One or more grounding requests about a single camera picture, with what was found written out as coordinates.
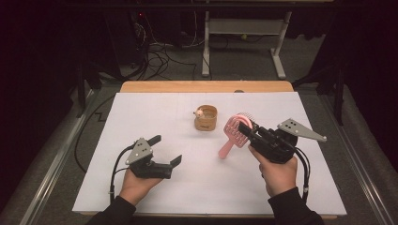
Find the desk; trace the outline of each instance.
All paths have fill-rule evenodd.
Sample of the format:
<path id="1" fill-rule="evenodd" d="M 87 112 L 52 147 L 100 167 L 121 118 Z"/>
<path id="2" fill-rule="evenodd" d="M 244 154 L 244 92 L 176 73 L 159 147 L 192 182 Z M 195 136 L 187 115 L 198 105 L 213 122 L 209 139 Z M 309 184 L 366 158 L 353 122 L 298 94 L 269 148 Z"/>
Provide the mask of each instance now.
<path id="1" fill-rule="evenodd" d="M 246 93 L 225 93 L 235 90 Z M 261 93 L 267 90 L 272 93 Z M 218 108 L 218 125 L 214 131 L 194 129 L 192 112 L 200 104 Z M 140 137 L 150 139 L 160 134 L 162 141 L 152 147 L 154 160 L 164 163 L 182 155 L 182 162 L 174 168 L 170 180 L 161 182 L 140 202 L 136 215 L 271 217 L 258 162 L 247 151 L 247 146 L 234 147 L 227 159 L 218 158 L 218 150 L 227 140 L 223 125 L 241 109 L 249 109 L 256 122 L 267 128 L 275 128 L 289 115 L 311 127 L 299 96 L 289 82 L 124 83 L 115 98 L 73 211 L 93 214 L 103 210 L 109 204 L 108 178 L 117 155 Z M 298 147 L 306 152 L 313 168 L 309 206 L 324 218 L 345 215 L 317 142 L 299 139 Z M 299 166 L 298 188 L 302 187 L 302 175 Z M 123 174 L 119 174 L 115 178 L 116 193 L 122 177 Z"/>
<path id="2" fill-rule="evenodd" d="M 296 2 L 323 3 L 332 1 L 333 0 L 249 0 L 239 2 L 247 2 L 248 4 L 251 2 L 291 2 L 294 4 Z M 222 0 L 221 2 L 234 2 L 234 0 Z M 284 18 L 280 20 L 211 19 L 210 13 L 207 11 L 205 16 L 205 48 L 203 50 L 202 75 L 206 77 L 210 74 L 210 49 L 208 47 L 210 34 L 270 35 L 278 36 L 278 41 L 275 48 L 271 48 L 269 51 L 278 74 L 278 78 L 281 80 L 286 79 L 279 53 L 291 15 L 292 12 L 287 11 L 284 15 Z"/>

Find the white paper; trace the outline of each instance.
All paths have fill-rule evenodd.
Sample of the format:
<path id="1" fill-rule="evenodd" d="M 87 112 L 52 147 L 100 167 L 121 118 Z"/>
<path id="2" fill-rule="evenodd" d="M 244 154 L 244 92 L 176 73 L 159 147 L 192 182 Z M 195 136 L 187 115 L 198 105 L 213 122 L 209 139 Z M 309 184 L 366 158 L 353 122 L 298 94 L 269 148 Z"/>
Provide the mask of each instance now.
<path id="1" fill-rule="evenodd" d="M 218 110 L 213 131 L 194 127 L 193 112 L 201 105 Z M 120 152 L 140 137 L 161 135 L 152 146 L 153 160 L 182 162 L 137 205 L 136 214 L 162 215 L 272 215 L 258 161 L 247 148 L 233 147 L 226 159 L 218 151 L 227 142 L 223 127 L 237 113 L 250 113 L 264 128 L 276 129 L 288 118 L 311 128 L 299 95 L 289 93 L 119 93 L 92 157 L 73 211 L 103 211 L 109 205 L 109 186 Z M 345 215 L 346 211 L 319 145 L 298 138 L 311 162 L 308 206 L 320 215 Z M 118 168 L 126 167 L 121 158 Z M 124 172 L 115 178 L 119 193 Z M 302 193 L 303 170 L 298 162 L 297 185 Z"/>

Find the handle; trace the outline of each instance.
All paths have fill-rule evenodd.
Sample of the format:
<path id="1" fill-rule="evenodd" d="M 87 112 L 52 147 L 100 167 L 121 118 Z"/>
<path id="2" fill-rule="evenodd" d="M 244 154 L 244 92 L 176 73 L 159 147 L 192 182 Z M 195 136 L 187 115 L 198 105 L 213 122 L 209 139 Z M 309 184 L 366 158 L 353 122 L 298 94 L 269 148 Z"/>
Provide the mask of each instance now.
<path id="1" fill-rule="evenodd" d="M 225 159 L 229 151 L 231 151 L 232 146 L 234 146 L 233 142 L 231 141 L 226 142 L 226 144 L 219 151 L 219 158 Z"/>

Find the human hand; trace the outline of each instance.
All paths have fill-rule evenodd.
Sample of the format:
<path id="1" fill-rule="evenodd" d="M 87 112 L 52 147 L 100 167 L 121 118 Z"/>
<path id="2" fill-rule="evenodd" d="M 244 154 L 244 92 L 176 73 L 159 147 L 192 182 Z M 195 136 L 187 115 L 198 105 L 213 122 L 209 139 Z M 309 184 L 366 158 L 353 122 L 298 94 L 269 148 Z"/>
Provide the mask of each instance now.
<path id="1" fill-rule="evenodd" d="M 296 187 L 298 160 L 295 157 L 285 164 L 278 164 L 263 157 L 251 145 L 249 145 L 249 150 L 260 162 L 259 169 L 266 181 L 266 189 L 270 197 Z"/>
<path id="2" fill-rule="evenodd" d="M 127 169 L 119 196 L 135 206 L 146 196 L 150 189 L 162 180 L 160 178 L 138 178 L 130 169 Z"/>

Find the black sleeve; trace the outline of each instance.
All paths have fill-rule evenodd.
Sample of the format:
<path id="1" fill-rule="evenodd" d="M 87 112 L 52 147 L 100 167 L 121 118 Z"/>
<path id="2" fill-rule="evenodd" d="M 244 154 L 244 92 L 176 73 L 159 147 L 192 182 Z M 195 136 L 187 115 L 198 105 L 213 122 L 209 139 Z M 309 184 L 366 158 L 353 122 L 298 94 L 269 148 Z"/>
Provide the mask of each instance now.
<path id="1" fill-rule="evenodd" d="M 274 196 L 268 200 L 275 221 L 279 225 L 321 225 L 322 218 L 311 211 L 299 195 L 297 187 Z"/>
<path id="2" fill-rule="evenodd" d="M 86 225 L 125 225 L 129 224 L 135 206 L 117 196 L 103 211 L 93 216 Z"/>

